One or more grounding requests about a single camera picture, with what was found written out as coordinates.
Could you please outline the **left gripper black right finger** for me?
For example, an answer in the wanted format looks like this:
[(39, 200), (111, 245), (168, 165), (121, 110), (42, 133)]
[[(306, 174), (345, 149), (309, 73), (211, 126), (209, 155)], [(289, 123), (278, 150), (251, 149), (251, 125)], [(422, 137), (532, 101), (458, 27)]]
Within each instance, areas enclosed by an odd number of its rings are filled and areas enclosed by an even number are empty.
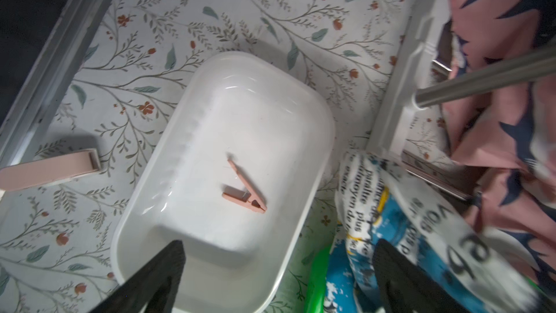
[(386, 312), (466, 312), (424, 271), (384, 239), (378, 241), (373, 265), (379, 295)]

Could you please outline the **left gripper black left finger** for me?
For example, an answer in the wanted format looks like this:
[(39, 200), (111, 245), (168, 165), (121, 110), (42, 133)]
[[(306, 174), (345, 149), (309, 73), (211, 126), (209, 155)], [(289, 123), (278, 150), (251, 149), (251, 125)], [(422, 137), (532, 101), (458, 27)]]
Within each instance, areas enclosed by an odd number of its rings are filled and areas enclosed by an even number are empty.
[(186, 263), (182, 241), (174, 240), (93, 312), (171, 312)]

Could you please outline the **blue yellow white printed shorts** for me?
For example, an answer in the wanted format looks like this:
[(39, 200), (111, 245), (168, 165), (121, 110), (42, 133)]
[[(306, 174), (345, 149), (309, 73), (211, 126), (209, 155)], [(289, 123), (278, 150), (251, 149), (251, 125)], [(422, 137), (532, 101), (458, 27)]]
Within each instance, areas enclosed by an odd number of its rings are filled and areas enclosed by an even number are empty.
[(440, 287), (431, 312), (554, 312), (555, 303), (511, 269), (425, 182), (359, 151), (340, 163), (339, 226), (330, 251), (324, 311), (381, 312), (378, 249), (392, 247)]

